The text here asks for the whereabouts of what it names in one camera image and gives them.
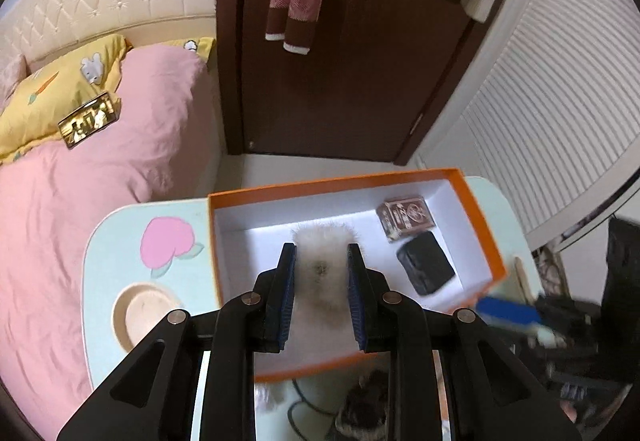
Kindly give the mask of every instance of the black pouch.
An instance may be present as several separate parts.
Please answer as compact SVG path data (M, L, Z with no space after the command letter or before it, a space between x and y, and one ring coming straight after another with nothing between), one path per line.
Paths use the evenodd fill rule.
M602 296L602 322L613 342L640 346L640 227L609 220L607 283Z
M405 243L396 256L420 296L435 293L455 275L447 256L430 231L424 231Z

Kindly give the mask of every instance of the pink duvet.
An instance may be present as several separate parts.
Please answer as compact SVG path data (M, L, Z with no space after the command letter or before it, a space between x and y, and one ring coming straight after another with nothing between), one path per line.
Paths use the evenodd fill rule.
M82 345L82 258L121 206L193 196L209 157L212 85L180 47L130 51L119 121L73 150L43 144L0 166L0 377L53 441L90 394Z

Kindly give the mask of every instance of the small brown box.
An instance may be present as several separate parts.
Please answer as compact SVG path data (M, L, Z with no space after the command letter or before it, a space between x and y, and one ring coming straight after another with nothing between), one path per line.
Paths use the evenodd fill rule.
M433 228L435 223L423 197L385 201L376 209L389 241L415 235Z

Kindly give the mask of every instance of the brown wooden door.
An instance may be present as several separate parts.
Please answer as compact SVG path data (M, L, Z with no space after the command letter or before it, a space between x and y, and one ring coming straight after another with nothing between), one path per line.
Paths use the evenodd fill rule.
M470 22L460 0L323 0L299 56L265 41L268 5L242 13L244 148L257 153L394 161Z

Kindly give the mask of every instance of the white floor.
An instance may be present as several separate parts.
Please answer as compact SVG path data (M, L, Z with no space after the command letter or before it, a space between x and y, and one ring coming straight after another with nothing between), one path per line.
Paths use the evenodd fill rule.
M331 177L359 176L411 169L374 161L326 160L293 156L223 156L218 169L216 192L279 183Z

